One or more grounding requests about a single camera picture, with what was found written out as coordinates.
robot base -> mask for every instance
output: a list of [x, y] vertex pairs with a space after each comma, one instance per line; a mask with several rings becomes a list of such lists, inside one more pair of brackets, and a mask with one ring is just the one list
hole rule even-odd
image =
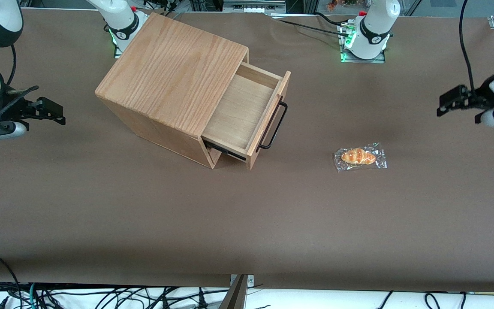
[[[337, 30], [339, 33], [348, 33], [348, 28], [337, 26]], [[340, 61], [341, 62], [353, 62], [353, 63], [384, 63], [384, 51], [381, 51], [376, 58], [373, 59], [360, 59], [356, 57], [351, 51], [349, 51], [346, 47], [346, 41], [348, 37], [338, 36], [339, 37], [339, 46], [340, 46]]]

bread roll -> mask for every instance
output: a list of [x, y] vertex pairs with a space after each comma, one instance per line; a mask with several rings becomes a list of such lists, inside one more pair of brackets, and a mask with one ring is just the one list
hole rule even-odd
[[343, 153], [340, 158], [347, 164], [373, 164], [377, 160], [372, 153], [361, 148], [355, 148]]

wooden cabinet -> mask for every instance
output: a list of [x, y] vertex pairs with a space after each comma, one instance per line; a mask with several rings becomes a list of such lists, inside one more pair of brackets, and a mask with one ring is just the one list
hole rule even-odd
[[251, 169], [289, 76], [249, 65], [243, 45], [153, 13], [96, 96], [139, 137], [209, 168], [225, 152]]

brown table surface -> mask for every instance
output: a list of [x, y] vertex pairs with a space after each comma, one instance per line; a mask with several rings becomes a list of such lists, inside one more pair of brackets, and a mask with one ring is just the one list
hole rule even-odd
[[[0, 142], [0, 256], [19, 280], [494, 290], [494, 129], [477, 111], [435, 116], [468, 82], [458, 19], [398, 19], [384, 65], [341, 63], [333, 35], [261, 14], [177, 19], [292, 72], [274, 145], [251, 172], [228, 157], [210, 170], [136, 137], [94, 96], [114, 63], [100, 14], [24, 10], [13, 86], [39, 85], [29, 98], [62, 104], [67, 125]], [[479, 85], [494, 30], [468, 19], [465, 41]], [[387, 170], [337, 173], [334, 151], [371, 142]]]

packaged bread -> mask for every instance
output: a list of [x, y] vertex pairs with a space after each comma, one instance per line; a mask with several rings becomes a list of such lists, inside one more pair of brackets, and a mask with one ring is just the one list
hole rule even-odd
[[334, 160], [338, 171], [388, 168], [386, 156], [380, 143], [372, 143], [362, 147], [341, 148], [335, 152]]

